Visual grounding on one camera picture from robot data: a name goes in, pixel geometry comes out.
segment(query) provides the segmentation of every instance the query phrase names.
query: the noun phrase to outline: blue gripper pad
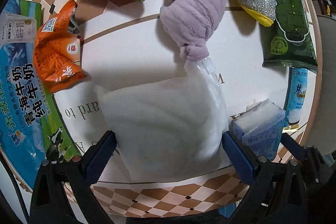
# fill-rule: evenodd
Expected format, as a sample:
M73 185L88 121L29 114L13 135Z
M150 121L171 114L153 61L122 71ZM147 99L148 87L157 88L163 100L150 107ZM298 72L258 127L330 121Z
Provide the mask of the blue gripper pad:
M255 180L254 168L228 131L222 136L222 146L241 181L251 186Z
M97 183L106 164L117 147L116 135L107 131L96 145L92 145L84 154L82 169L87 185Z

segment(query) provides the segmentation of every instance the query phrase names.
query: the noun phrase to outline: milk packet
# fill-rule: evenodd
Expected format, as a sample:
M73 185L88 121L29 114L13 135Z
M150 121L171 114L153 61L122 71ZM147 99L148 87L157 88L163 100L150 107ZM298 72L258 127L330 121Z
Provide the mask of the milk packet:
M233 133L257 155L274 160L280 144L285 111L266 99L233 120Z
M308 71L307 69L290 68L290 77L283 126L284 129L297 129L306 96Z

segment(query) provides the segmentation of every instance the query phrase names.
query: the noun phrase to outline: yellow fabric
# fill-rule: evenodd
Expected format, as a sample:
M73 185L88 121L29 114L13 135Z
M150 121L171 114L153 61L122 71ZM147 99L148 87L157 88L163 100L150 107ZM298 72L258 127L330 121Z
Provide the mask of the yellow fabric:
M254 19L256 19L261 25L264 25L265 27L271 27L271 25L273 24L273 20L271 20L270 18L268 18L265 15L262 15L254 10L251 10L249 8L244 7L243 5L241 5L241 7Z

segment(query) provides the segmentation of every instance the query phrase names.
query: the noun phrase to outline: brown checkered pattern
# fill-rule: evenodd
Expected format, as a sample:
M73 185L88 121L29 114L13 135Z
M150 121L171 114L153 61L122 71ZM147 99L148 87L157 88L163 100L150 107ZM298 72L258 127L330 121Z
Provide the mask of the brown checkered pattern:
M30 0L42 4L43 22L59 12L68 0ZM107 9L118 10L131 0L76 0L76 18L81 25L101 15ZM227 10L242 10L236 0L229 0ZM308 19L311 21L307 0L304 0ZM301 140L304 132L295 138ZM287 162L293 156L284 147L280 148L274 161ZM66 184L69 200L77 203L71 187ZM107 213L130 217L171 217L197 214L222 207L240 200L248 187L241 183L234 171L207 180L205 183L181 185L159 189L109 189L92 186L94 195Z
M158 189L108 189L92 186L102 208L110 214L129 217L171 217L198 214L240 200L247 186L231 172L208 179L201 184ZM65 191L77 203L70 185Z

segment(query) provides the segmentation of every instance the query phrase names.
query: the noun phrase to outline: qr code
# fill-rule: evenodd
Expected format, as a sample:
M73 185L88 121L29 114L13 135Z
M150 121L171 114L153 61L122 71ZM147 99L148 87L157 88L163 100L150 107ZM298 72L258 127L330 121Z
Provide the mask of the qr code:
M48 20L47 23L44 25L42 32L53 32L56 20L57 17Z

